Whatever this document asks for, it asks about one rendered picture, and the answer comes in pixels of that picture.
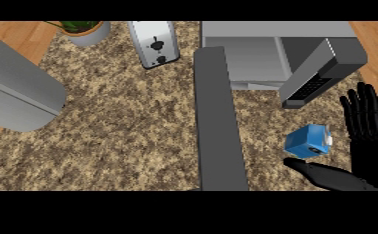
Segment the dark grey microwave door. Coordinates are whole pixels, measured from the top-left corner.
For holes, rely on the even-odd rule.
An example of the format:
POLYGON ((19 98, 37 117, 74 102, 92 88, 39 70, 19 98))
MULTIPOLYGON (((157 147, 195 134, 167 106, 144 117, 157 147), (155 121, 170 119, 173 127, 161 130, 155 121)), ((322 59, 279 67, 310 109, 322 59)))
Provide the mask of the dark grey microwave door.
POLYGON ((247 191, 248 180, 225 49, 194 55, 200 180, 203 191, 247 191))

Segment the silver toaster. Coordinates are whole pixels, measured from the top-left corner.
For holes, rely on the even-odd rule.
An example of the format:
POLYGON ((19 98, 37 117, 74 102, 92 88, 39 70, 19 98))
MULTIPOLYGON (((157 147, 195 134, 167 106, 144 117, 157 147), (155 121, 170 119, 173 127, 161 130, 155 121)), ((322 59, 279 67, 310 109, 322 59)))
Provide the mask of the silver toaster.
POLYGON ((130 36, 146 69, 180 58, 175 25, 172 21, 129 21, 130 36))

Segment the large grey rounded appliance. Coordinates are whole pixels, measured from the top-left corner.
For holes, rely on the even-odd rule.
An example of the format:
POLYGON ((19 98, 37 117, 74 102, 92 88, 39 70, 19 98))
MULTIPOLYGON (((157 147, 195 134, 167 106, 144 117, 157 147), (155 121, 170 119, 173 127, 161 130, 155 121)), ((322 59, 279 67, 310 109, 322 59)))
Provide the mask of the large grey rounded appliance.
POLYGON ((62 83, 0 41, 0 127, 40 129, 58 117, 65 99, 62 83))

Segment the potted green plant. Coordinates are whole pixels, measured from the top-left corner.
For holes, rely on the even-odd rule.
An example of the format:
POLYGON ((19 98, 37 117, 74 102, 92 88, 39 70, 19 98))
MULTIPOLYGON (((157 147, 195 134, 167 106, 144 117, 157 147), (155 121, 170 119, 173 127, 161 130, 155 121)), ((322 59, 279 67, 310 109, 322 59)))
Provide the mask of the potted green plant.
POLYGON ((98 44, 111 32, 108 21, 48 21, 48 24, 58 27, 70 41, 81 47, 98 44))

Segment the grey microwave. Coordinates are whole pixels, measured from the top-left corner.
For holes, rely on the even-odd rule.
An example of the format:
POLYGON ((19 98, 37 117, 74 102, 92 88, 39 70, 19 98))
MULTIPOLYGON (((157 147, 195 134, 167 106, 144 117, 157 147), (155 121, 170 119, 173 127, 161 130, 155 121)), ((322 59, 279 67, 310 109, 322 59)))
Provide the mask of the grey microwave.
POLYGON ((276 90, 301 108, 368 62, 346 21, 204 21, 201 45, 222 47, 235 90, 276 90))

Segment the blue milk carton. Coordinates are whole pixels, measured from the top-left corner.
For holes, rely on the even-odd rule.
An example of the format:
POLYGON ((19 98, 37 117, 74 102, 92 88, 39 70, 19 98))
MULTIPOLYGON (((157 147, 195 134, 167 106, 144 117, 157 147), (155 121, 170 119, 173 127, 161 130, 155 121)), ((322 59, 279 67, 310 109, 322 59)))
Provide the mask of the blue milk carton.
POLYGON ((287 135, 284 150, 300 159, 327 155, 333 136, 327 125, 309 124, 287 135))

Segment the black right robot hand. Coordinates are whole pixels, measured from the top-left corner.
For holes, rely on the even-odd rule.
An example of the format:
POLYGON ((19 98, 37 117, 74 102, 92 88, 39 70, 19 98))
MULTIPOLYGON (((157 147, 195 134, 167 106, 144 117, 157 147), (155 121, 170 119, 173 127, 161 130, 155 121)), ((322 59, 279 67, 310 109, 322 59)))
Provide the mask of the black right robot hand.
POLYGON ((284 165, 296 170, 310 183, 331 191, 378 191, 378 94, 374 86, 358 83, 340 97, 350 138, 352 171, 285 158, 284 165))

